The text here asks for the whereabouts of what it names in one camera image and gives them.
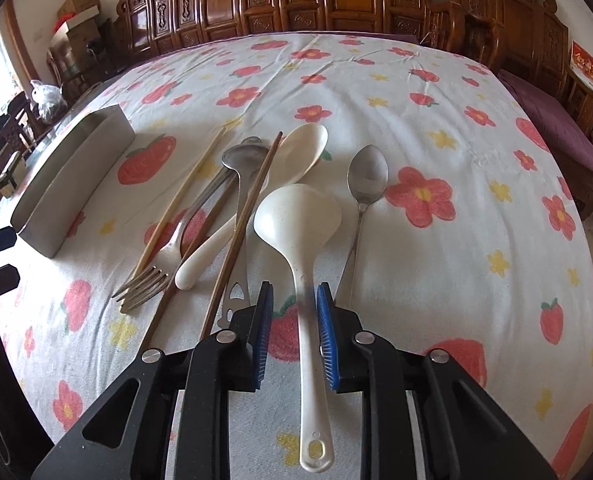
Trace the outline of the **carved wooden bench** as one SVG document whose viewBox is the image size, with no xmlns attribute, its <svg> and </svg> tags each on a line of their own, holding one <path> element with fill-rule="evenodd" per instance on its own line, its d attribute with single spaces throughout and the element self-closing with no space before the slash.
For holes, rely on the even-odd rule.
<svg viewBox="0 0 593 480">
<path fill-rule="evenodd" d="M 237 36 L 346 30 L 420 36 L 430 0 L 120 0 L 116 43 L 129 62 Z"/>
</svg>

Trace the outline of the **steel rectangular utensil tray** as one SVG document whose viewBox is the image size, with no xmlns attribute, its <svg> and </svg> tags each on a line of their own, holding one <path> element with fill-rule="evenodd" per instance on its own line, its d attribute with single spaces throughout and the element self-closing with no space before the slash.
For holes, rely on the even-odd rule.
<svg viewBox="0 0 593 480">
<path fill-rule="evenodd" d="M 90 196 L 135 139 L 118 105 L 86 115 L 54 141 L 16 194 L 10 224 L 42 256 L 57 255 Z"/>
</svg>

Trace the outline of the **purple seat cushion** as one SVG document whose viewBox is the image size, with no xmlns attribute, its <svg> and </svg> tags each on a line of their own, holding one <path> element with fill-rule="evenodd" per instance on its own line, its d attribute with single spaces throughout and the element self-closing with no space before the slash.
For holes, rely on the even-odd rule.
<svg viewBox="0 0 593 480">
<path fill-rule="evenodd" d="M 593 172 L 593 145 L 556 99 L 505 70 L 498 79 L 523 110 L 515 120 L 521 133 L 542 150 L 555 148 Z"/>
</svg>

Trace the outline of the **floral strawberry tablecloth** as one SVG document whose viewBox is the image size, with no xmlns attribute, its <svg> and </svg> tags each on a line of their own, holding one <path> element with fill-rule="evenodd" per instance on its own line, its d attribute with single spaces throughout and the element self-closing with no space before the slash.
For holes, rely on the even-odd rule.
<svg viewBox="0 0 593 480">
<path fill-rule="evenodd" d="M 545 456 L 572 477 L 593 403 L 593 269 L 550 151 L 483 65 L 357 35 L 249 36 L 133 70 L 89 104 L 135 131 L 60 252 L 18 243 L 0 264 L 21 283 L 0 300 L 0 336 L 50 438 L 61 438 L 136 356 L 152 304 L 113 299 L 212 137 L 272 141 L 305 124 L 329 139 L 305 182 L 343 211 L 317 282 L 336 284 L 358 208 L 347 171 L 364 146 L 389 166 L 366 211 L 351 307 L 398 348 L 447 350 Z"/>
</svg>

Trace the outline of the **steel fork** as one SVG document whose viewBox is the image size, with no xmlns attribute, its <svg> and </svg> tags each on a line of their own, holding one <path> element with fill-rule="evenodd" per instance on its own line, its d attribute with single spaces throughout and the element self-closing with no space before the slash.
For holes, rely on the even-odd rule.
<svg viewBox="0 0 593 480">
<path fill-rule="evenodd" d="M 170 240 L 153 257 L 152 261 L 122 285 L 113 298 L 120 303 L 120 311 L 127 313 L 145 304 L 162 292 L 172 279 L 173 272 L 182 262 L 182 237 L 186 227 L 206 201 L 234 176 L 231 169 L 223 167 L 208 183 L 176 224 Z"/>
</svg>

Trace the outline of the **dark wooden chopstick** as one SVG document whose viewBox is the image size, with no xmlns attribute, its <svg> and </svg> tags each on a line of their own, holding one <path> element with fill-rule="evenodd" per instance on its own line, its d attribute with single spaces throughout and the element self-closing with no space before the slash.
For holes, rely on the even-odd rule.
<svg viewBox="0 0 593 480">
<path fill-rule="evenodd" d="M 165 288 L 164 294 L 156 306 L 151 323 L 144 333 L 144 338 L 141 340 L 137 351 L 138 354 L 151 347 L 151 341 L 156 329 L 162 320 L 170 300 L 173 299 L 176 292 L 178 290 L 189 290 L 196 284 L 203 271 L 214 261 L 217 254 L 234 236 L 236 217 L 231 217 L 211 236 L 208 236 L 208 231 L 212 228 L 236 189 L 237 180 L 234 179 L 226 186 L 222 196 L 217 200 L 213 209 L 203 222 L 199 233 L 194 237 L 194 240 L 182 257 L 182 263 L 180 263 L 176 273 L 173 275 L 173 281 Z"/>
<path fill-rule="evenodd" d="M 234 228 L 234 236 L 232 237 L 222 268 L 219 271 L 213 295 L 211 296 L 211 301 L 205 314 L 204 323 L 200 333 L 201 340 L 210 336 L 215 322 L 217 309 L 230 299 L 231 290 L 236 286 L 242 287 L 240 280 L 234 281 L 234 274 L 236 274 L 234 268 L 236 267 L 243 242 L 246 239 L 246 229 L 248 228 L 252 210 L 258 195 L 261 193 L 261 188 L 265 182 L 269 168 L 272 166 L 272 161 L 276 156 L 282 137 L 283 132 L 280 131 L 277 134 L 274 143 L 272 143 L 272 147 L 269 148 L 269 152 L 263 160 L 261 169 L 257 171 L 256 179 L 254 180 L 252 188 L 249 190 L 248 197 L 246 197 L 242 212 L 238 215 L 236 227 Z"/>
</svg>

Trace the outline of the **cream plastic spoon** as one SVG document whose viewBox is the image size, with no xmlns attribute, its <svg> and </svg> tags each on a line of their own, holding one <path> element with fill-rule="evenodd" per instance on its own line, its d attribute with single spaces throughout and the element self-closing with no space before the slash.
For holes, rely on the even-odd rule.
<svg viewBox="0 0 593 480">
<path fill-rule="evenodd" d="M 328 129 L 319 124 L 305 124 L 289 133 L 269 168 L 260 198 L 301 180 L 318 162 L 328 139 Z"/>
</svg>

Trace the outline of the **light bamboo chopstick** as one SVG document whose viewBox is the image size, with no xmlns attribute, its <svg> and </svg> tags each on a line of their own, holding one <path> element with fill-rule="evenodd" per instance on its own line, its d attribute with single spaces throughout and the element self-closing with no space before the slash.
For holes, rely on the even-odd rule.
<svg viewBox="0 0 593 480">
<path fill-rule="evenodd" d="M 217 145 L 223 139 L 226 132 L 227 128 L 222 127 L 217 133 L 214 134 L 210 144 L 208 144 L 208 147 L 205 148 L 205 151 L 200 155 L 197 162 L 191 167 L 188 174 L 186 174 L 185 179 L 182 181 L 182 184 L 179 186 L 179 188 L 177 188 L 175 195 L 165 208 L 161 218 L 159 218 L 159 222 L 156 223 L 155 230 L 150 236 L 148 244 L 146 245 L 146 247 L 144 247 L 144 251 L 142 252 L 140 259 L 138 260 L 132 275 L 130 275 L 128 281 L 120 289 L 118 289 L 116 295 L 118 295 L 123 289 L 133 286 L 135 282 L 140 282 L 142 280 L 141 274 L 150 273 L 150 270 L 146 268 L 146 264 L 150 261 L 150 257 L 153 254 L 154 246 L 158 241 L 159 237 L 161 236 L 165 228 L 165 224 L 167 223 L 170 216 L 174 214 L 177 206 L 180 204 L 185 194 L 189 190 L 190 185 L 197 177 L 198 172 L 205 164 L 205 162 L 211 157 L 211 154 L 213 153 L 215 148 L 217 148 Z"/>
</svg>

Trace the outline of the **red calendar card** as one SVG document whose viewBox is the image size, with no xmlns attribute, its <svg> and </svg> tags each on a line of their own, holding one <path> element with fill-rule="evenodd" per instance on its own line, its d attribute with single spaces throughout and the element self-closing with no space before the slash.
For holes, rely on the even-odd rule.
<svg viewBox="0 0 593 480">
<path fill-rule="evenodd" d="M 571 69 L 593 88 L 593 56 L 576 41 L 572 42 Z"/>
</svg>

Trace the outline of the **cardboard boxes stack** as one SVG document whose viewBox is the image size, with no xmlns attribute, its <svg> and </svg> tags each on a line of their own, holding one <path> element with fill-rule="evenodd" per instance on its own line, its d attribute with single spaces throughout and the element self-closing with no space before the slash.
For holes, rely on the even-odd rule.
<svg viewBox="0 0 593 480">
<path fill-rule="evenodd" d="M 49 51 L 55 58 L 82 58 L 88 44 L 100 39 L 100 0 L 65 0 L 57 12 Z"/>
</svg>

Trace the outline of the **steel spoon on right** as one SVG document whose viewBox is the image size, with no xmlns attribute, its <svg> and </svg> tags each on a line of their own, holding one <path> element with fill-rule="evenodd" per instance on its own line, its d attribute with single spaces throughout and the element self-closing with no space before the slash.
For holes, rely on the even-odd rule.
<svg viewBox="0 0 593 480">
<path fill-rule="evenodd" d="M 355 154 L 347 171 L 347 186 L 357 204 L 358 218 L 353 244 L 351 244 L 351 250 L 339 279 L 339 286 L 336 289 L 335 302 L 342 308 L 349 309 L 351 307 L 363 217 L 369 207 L 383 196 L 388 183 L 389 166 L 387 166 L 384 154 L 380 148 L 373 144 L 364 146 Z"/>
</svg>

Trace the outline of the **cream plastic ladle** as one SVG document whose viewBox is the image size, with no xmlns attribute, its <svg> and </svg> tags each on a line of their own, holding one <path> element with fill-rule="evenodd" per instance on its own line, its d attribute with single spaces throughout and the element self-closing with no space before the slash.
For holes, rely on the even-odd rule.
<svg viewBox="0 0 593 480">
<path fill-rule="evenodd" d="M 341 221 L 341 209 L 331 197 L 302 183 L 269 193 L 254 218 L 256 234 L 286 259 L 293 275 L 301 377 L 299 463 L 313 474 L 328 470 L 334 463 L 313 267 Z"/>
</svg>

